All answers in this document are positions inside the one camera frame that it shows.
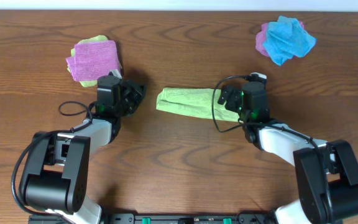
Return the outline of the light green microfiber cloth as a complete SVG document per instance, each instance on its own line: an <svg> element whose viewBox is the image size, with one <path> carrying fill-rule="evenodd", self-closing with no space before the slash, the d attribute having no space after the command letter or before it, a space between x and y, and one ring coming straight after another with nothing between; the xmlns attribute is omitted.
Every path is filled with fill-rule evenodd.
<svg viewBox="0 0 358 224"><path fill-rule="evenodd" d="M213 89L164 88L157 96L156 109L183 116L212 119Z"/></svg>

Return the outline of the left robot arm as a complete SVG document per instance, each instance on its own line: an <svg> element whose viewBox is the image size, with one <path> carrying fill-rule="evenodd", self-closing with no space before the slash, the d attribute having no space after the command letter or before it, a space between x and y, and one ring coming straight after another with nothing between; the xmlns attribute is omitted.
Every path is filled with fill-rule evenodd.
<svg viewBox="0 0 358 224"><path fill-rule="evenodd" d="M14 200L29 223L109 223L86 194L90 155L114 141L121 118L133 114L145 85L114 75L98 78L97 99L84 105L83 122L67 130L37 132L12 172Z"/></svg>

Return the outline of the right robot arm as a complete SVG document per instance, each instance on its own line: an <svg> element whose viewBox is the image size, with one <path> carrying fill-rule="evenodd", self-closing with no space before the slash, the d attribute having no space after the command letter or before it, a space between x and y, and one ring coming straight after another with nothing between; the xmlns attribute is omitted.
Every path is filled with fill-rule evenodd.
<svg viewBox="0 0 358 224"><path fill-rule="evenodd" d="M294 166L299 199L276 210L279 223L339 223L358 215L358 161L347 141L314 139L271 118L264 83L224 86L218 104L239 115L249 143Z"/></svg>

